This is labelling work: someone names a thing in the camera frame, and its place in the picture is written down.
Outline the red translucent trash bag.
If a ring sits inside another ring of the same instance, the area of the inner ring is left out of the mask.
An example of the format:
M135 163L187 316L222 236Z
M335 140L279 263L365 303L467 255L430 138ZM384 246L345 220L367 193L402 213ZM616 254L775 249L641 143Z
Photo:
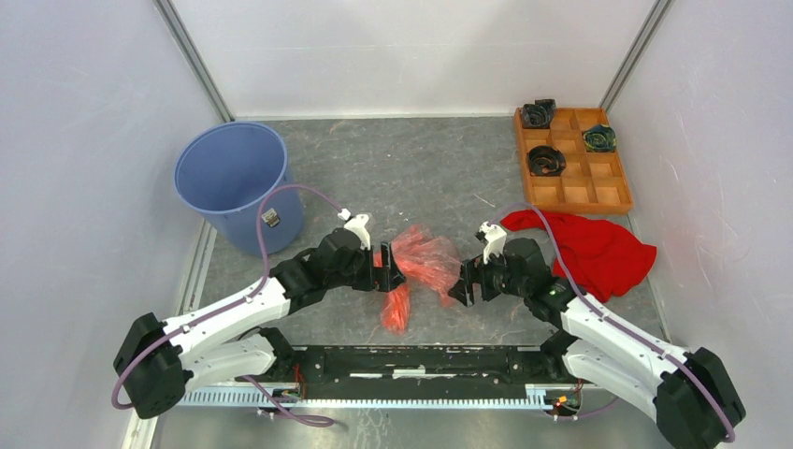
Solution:
M411 284L419 283L432 290L441 307L450 307L454 299L449 291L459 279L462 260L450 239L433 236L423 224L411 225L397 235L391 249L406 281L386 294L381 324L392 333L402 334L411 316Z

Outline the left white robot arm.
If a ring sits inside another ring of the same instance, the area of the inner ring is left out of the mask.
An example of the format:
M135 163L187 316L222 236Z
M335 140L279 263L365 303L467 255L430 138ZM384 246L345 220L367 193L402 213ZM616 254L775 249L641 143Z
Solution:
M240 342L234 337L312 306L336 288L388 293L405 281L390 243L374 252L354 232L336 228L317 247L203 309L165 320L151 312L139 316L112 363L118 381L111 404L150 419L206 384L260 374L282 381L294 368L289 351L263 336Z

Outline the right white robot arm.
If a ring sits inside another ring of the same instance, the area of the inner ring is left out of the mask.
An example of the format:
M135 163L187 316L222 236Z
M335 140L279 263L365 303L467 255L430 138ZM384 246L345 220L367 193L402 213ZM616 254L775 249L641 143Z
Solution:
M489 258L464 261L451 297L466 306L500 295L520 297L538 319L556 327L541 347L542 374L569 377L609 391L646 414L675 448L731 442L746 409L721 359L658 339L577 293L553 275L533 239L514 239Z

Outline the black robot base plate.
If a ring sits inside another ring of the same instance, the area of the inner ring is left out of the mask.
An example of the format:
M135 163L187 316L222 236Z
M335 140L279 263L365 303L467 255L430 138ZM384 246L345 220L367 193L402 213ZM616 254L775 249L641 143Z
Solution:
M538 347L296 347L259 384L297 387L303 399L507 399L525 387L576 385L560 359Z

